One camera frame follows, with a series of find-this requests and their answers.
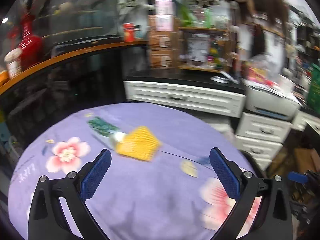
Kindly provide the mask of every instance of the pink flower print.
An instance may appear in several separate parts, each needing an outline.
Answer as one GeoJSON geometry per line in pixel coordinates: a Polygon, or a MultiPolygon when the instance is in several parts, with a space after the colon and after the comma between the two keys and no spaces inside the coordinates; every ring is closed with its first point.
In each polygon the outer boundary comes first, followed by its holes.
{"type": "MultiPolygon", "coordinates": [[[[228,217],[236,202],[234,199],[228,197],[220,180],[216,178],[209,178],[207,180],[206,184],[200,189],[200,195],[204,201],[210,204],[210,206],[204,209],[201,214],[201,220],[204,222],[204,227],[217,231],[228,217]]],[[[249,232],[260,202],[261,197],[255,198],[248,218],[244,223],[238,238],[249,232]]]]}
{"type": "Polygon", "coordinates": [[[81,159],[90,152],[90,145],[81,142],[80,138],[72,137],[67,142],[58,142],[52,152],[45,167],[49,172],[58,172],[62,170],[65,174],[71,171],[77,171],[81,166],[81,159]]]}

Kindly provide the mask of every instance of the white cabinet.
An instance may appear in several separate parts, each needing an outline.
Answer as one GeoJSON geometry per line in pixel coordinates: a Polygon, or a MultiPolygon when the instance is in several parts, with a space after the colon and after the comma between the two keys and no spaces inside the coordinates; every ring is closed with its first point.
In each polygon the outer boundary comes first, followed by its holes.
{"type": "Polygon", "coordinates": [[[269,166],[270,163],[272,163],[272,160],[269,159],[260,159],[260,158],[254,158],[256,163],[259,165],[260,169],[263,171],[269,166]]]}
{"type": "Polygon", "coordinates": [[[281,149],[282,144],[236,135],[236,147],[250,153],[254,158],[272,160],[281,149]]]}
{"type": "Polygon", "coordinates": [[[320,119],[302,111],[299,111],[294,118],[292,122],[293,129],[303,131],[307,123],[314,127],[315,130],[320,130],[320,119]]]}
{"type": "Polygon", "coordinates": [[[245,95],[202,87],[124,81],[127,99],[239,117],[245,95]]]}
{"type": "Polygon", "coordinates": [[[291,125],[290,122],[244,113],[236,134],[282,143],[287,138],[291,125]]]}
{"type": "Polygon", "coordinates": [[[282,148],[291,126],[290,122],[243,113],[236,131],[236,147],[248,152],[265,170],[282,148]]]}

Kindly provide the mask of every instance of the blue gripper pad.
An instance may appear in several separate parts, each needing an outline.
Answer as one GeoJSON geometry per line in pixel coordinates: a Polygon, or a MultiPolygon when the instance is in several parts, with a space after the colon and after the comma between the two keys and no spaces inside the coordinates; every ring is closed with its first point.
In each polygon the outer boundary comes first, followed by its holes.
{"type": "Polygon", "coordinates": [[[111,153],[105,149],[105,152],[97,160],[81,183],[80,198],[82,201],[93,197],[110,164],[111,153]]]}
{"type": "Polygon", "coordinates": [[[240,182],[231,171],[225,157],[216,147],[210,151],[210,163],[228,197],[237,201],[240,198],[240,182]]]}
{"type": "Polygon", "coordinates": [[[294,171],[289,172],[287,178],[301,184],[305,184],[309,181],[308,176],[296,173],[294,171]]]}

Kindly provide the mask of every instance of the wooden shelf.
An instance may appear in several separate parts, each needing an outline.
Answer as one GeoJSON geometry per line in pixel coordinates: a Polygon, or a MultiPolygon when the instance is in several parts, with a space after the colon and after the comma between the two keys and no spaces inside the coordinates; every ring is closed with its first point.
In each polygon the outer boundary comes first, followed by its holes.
{"type": "Polygon", "coordinates": [[[49,35],[43,36],[42,38],[45,39],[45,38],[48,38],[48,37],[51,37],[51,36],[57,36],[57,35],[80,32],[80,31],[98,30],[98,29],[103,29],[103,28],[104,28],[103,26],[99,26],[99,27],[90,27],[90,28],[69,30],[69,31],[64,31],[64,32],[60,32],[60,33],[49,34],[49,35]]]}
{"type": "Polygon", "coordinates": [[[190,30],[190,31],[214,31],[214,32],[228,32],[228,30],[206,28],[206,27],[179,27],[179,30],[190,30]]]}
{"type": "Polygon", "coordinates": [[[93,47],[78,49],[75,51],[71,51],[53,58],[50,58],[46,61],[43,61],[37,65],[32,66],[31,68],[28,68],[27,70],[21,72],[20,74],[16,75],[12,79],[10,79],[7,83],[3,84],[0,87],[0,95],[3,94],[5,91],[7,91],[9,88],[11,88],[14,84],[18,83],[19,81],[23,80],[24,78],[32,75],[33,73],[51,66],[53,64],[56,64],[60,61],[66,60],[68,58],[72,58],[78,55],[90,53],[93,51],[103,50],[103,49],[111,49],[111,48],[117,48],[117,47],[126,47],[126,46],[132,46],[132,45],[144,45],[147,44],[146,41],[139,40],[139,41],[132,41],[132,42],[116,42],[116,43],[108,43],[108,44],[102,44],[97,45],[93,47]]]}
{"type": "MultiPolygon", "coordinates": [[[[251,25],[251,26],[254,26],[254,25],[255,25],[254,23],[250,23],[250,22],[246,22],[246,23],[243,23],[243,24],[245,24],[245,25],[251,25]]],[[[261,27],[262,27],[262,29],[265,30],[266,32],[270,32],[270,33],[276,34],[276,35],[284,38],[284,35],[283,35],[281,32],[277,31],[277,30],[274,30],[274,29],[272,29],[272,28],[265,27],[265,26],[261,26],[261,27]]]]}
{"type": "Polygon", "coordinates": [[[214,72],[214,73],[219,73],[220,72],[220,70],[197,68],[197,67],[191,67],[189,65],[180,65],[178,68],[179,69],[187,69],[187,70],[200,70],[200,71],[207,71],[207,72],[214,72]]]}
{"type": "Polygon", "coordinates": [[[307,55],[307,56],[310,57],[310,54],[308,54],[308,53],[306,53],[306,52],[303,52],[303,51],[298,50],[298,53],[301,53],[301,54],[304,54],[304,55],[307,55]]]}
{"type": "MultiPolygon", "coordinates": [[[[77,13],[95,13],[95,12],[98,12],[98,10],[93,10],[93,11],[77,11],[77,12],[68,12],[68,14],[77,14],[77,13]]],[[[43,16],[39,16],[38,18],[34,19],[37,20],[37,19],[42,19],[42,18],[47,18],[47,17],[52,17],[52,16],[63,16],[65,12],[59,12],[59,13],[55,13],[55,14],[49,14],[49,15],[43,15],[43,16]]]]}

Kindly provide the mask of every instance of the green bag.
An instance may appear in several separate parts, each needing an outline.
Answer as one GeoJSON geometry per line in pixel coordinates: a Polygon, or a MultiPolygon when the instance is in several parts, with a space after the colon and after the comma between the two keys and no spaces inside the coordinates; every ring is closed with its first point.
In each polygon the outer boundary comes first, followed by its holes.
{"type": "Polygon", "coordinates": [[[318,114],[320,114],[320,67],[312,64],[312,80],[308,94],[307,104],[318,114]]]}

